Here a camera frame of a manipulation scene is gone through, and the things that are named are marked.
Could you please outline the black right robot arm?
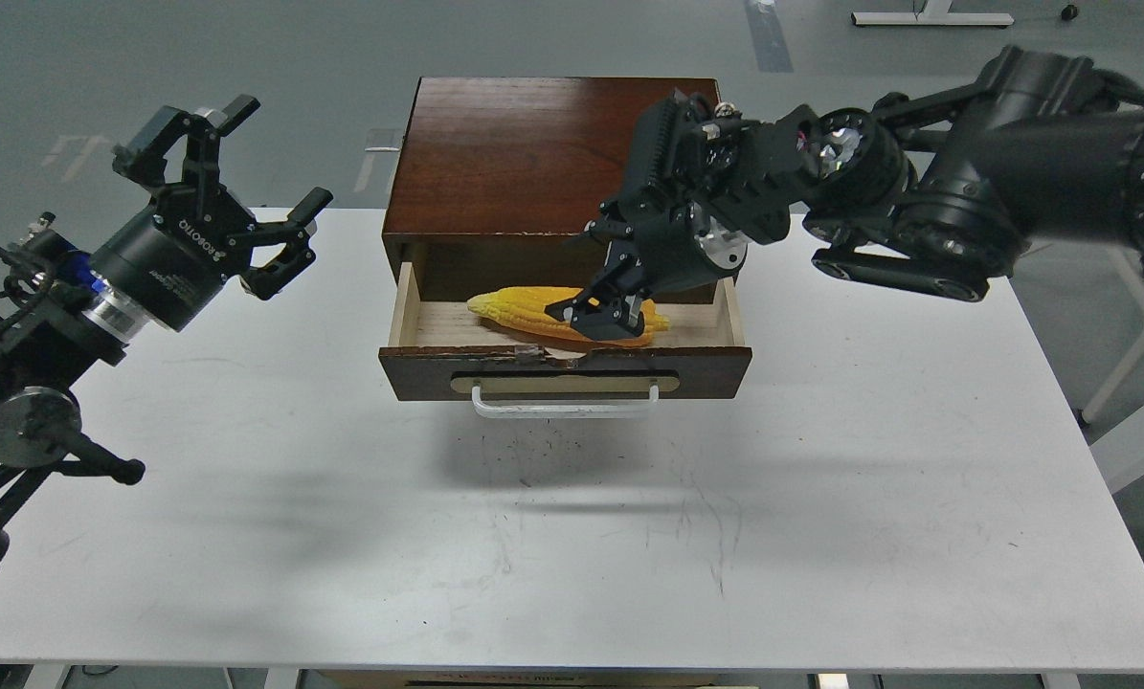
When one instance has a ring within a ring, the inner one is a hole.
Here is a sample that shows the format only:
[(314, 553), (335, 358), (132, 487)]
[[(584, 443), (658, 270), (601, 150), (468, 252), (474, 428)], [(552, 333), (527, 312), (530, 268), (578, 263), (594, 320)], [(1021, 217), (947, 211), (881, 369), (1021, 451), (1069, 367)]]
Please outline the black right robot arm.
[(1144, 90), (1009, 45), (974, 84), (776, 122), (672, 92), (639, 114), (623, 183), (586, 224), (605, 266), (545, 311), (594, 341), (639, 336), (643, 301), (734, 278), (799, 201), (818, 270), (948, 300), (983, 300), (1036, 239), (1144, 262)]

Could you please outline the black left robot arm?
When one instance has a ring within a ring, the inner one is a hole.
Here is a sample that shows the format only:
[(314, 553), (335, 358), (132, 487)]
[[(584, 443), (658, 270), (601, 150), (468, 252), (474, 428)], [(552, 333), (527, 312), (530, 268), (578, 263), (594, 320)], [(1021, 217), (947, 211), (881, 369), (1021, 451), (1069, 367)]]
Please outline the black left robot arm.
[(329, 191), (313, 188), (283, 221), (260, 221), (220, 179), (220, 146), (259, 110), (243, 95), (221, 109), (162, 106), (113, 169), (148, 193), (146, 207), (93, 253), (42, 212), (25, 238), (0, 245), (7, 267), (0, 315), (0, 570), (8, 520), (53, 475), (137, 484), (124, 459), (82, 430), (73, 385), (98, 362), (124, 359), (148, 323), (181, 331), (237, 278), (270, 300), (313, 266), (313, 219)]

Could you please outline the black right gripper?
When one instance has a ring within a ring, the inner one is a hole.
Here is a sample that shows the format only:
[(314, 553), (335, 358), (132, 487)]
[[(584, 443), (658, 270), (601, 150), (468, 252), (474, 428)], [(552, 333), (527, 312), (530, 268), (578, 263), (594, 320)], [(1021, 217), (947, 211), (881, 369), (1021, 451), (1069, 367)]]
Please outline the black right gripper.
[(659, 323), (642, 296), (733, 278), (748, 245), (786, 238), (800, 200), (802, 110), (761, 122), (673, 93), (639, 114), (619, 191), (586, 227), (605, 266), (545, 314), (595, 342), (639, 339)]

